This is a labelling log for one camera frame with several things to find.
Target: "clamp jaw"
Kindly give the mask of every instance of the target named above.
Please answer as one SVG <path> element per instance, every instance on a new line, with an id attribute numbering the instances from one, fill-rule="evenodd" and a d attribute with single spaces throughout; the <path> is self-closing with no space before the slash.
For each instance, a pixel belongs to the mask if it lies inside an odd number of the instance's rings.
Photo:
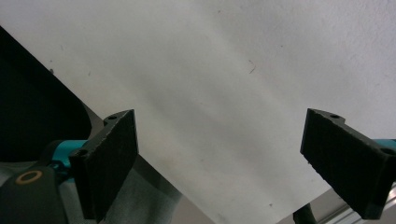
<path id="1" fill-rule="evenodd" d="M 0 188 L 1 223 L 68 223 L 58 185 L 74 177 L 84 217 L 102 220 L 138 153 L 134 111 L 105 119 L 89 141 L 55 141 Z"/>
<path id="2" fill-rule="evenodd" d="M 301 153 L 363 219 L 380 219 L 396 178 L 396 141 L 372 140 L 345 121 L 308 109 Z"/>

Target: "orange ring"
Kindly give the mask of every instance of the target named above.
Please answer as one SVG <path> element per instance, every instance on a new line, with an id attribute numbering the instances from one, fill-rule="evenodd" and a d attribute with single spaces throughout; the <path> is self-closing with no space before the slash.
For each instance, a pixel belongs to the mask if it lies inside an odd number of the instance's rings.
<path id="1" fill-rule="evenodd" d="M 27 175 L 30 175 L 30 174 L 35 174 L 35 176 L 33 176 L 32 178 L 30 178 L 28 180 L 23 180 L 24 177 L 26 177 Z M 18 176 L 17 180 L 15 180 L 15 183 L 17 185 L 27 185 L 27 184 L 37 181 L 37 179 L 39 179 L 42 175 L 43 175 L 43 172 L 41 172 L 41 171 L 29 171 L 29 172 L 26 172 L 26 173 Z"/>

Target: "white sheet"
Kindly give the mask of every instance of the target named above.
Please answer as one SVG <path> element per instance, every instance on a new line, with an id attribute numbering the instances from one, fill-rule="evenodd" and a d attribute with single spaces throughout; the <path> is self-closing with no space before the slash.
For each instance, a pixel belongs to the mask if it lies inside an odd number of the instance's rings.
<path id="1" fill-rule="evenodd" d="M 396 133 L 394 1 L 0 2 L 0 24 L 216 223 L 276 223 L 329 186 L 308 107 Z"/>

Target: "teal metal part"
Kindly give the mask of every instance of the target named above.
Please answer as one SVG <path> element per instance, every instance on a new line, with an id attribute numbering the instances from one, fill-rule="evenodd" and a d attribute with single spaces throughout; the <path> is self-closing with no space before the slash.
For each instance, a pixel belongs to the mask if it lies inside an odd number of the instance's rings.
<path id="1" fill-rule="evenodd" d="M 379 145 L 396 150 L 396 139 L 374 139 Z"/>
<path id="2" fill-rule="evenodd" d="M 84 146 L 87 140 L 67 140 L 59 144 L 52 156 L 52 161 L 59 161 L 64 168 L 70 169 L 69 154 Z"/>

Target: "black rubber pad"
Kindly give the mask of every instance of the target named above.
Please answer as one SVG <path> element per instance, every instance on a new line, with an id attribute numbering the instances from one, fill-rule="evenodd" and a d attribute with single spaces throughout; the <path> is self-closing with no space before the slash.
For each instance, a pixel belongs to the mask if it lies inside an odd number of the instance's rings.
<path id="1" fill-rule="evenodd" d="M 345 119 L 308 109 L 301 153 L 364 219 L 379 219 L 396 174 L 396 153 L 345 125 Z"/>
<path id="2" fill-rule="evenodd" d="M 98 222 L 113 204 L 138 153 L 133 110 L 108 117 L 105 125 L 69 157 L 84 217 Z"/>

